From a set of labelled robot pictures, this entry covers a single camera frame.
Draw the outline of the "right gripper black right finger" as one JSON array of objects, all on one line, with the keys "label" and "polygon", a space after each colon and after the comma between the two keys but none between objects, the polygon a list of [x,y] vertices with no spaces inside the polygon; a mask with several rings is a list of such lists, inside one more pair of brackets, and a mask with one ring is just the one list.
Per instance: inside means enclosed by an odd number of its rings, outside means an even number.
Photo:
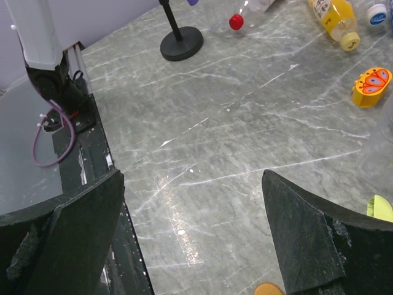
[{"label": "right gripper black right finger", "polygon": [[392,223],[271,170],[263,172],[262,191],[287,294],[392,294]]}]

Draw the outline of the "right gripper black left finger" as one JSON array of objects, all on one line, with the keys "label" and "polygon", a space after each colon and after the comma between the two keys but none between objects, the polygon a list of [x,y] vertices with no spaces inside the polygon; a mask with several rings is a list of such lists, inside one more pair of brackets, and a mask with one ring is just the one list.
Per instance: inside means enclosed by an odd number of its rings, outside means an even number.
[{"label": "right gripper black left finger", "polygon": [[1,294],[65,294],[71,234],[58,214],[69,200],[61,194],[1,215]]}]

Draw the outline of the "orange gold bottle cap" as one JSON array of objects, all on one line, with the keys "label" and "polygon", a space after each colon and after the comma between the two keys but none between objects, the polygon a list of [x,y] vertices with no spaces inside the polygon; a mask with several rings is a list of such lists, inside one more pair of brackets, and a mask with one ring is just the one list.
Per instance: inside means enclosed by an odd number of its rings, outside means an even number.
[{"label": "orange gold bottle cap", "polygon": [[256,287],[253,295],[285,295],[285,293],[274,283],[262,283]]}]

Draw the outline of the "blue label clear bottle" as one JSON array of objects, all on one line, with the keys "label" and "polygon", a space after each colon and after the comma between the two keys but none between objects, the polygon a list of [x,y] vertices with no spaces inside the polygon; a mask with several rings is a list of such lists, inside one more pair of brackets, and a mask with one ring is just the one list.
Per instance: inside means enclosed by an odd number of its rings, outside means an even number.
[{"label": "blue label clear bottle", "polygon": [[392,29],[392,1],[369,1],[366,11],[367,24],[372,27],[384,26]]}]

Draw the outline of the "small red bottle cap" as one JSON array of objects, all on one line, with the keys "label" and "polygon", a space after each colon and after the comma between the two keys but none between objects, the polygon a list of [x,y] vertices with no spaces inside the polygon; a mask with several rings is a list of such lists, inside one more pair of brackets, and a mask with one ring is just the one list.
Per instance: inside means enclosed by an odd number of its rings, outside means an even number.
[{"label": "small red bottle cap", "polygon": [[228,23],[232,30],[238,31],[244,25],[244,18],[240,14],[234,14],[230,17]]}]

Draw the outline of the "clear bottle green-print white cap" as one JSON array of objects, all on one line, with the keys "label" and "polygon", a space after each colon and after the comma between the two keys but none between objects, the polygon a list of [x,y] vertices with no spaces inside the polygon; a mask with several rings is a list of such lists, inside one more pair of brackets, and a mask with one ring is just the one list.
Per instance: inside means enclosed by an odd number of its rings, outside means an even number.
[{"label": "clear bottle green-print white cap", "polygon": [[376,128],[360,152],[360,175],[378,186],[392,182],[392,96],[380,114]]}]

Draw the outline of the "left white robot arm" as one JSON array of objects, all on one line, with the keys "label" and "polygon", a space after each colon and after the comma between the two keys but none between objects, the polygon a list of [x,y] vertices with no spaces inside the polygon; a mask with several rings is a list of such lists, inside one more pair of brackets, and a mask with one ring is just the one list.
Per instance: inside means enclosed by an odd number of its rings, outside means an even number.
[{"label": "left white robot arm", "polygon": [[55,103],[77,134],[96,124],[91,100],[69,75],[69,62],[48,1],[6,1],[21,44],[29,80],[38,94]]}]

